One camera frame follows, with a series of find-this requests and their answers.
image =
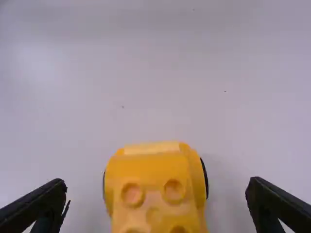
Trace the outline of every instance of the yellow plastic block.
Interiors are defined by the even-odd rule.
[[[125,146],[108,162],[112,233],[207,233],[200,157],[181,142]]]

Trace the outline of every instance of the gray background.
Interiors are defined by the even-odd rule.
[[[109,232],[102,172],[177,139],[210,179],[211,233],[254,233],[259,175],[311,202],[308,0],[2,0],[0,205],[63,178],[63,233]]]

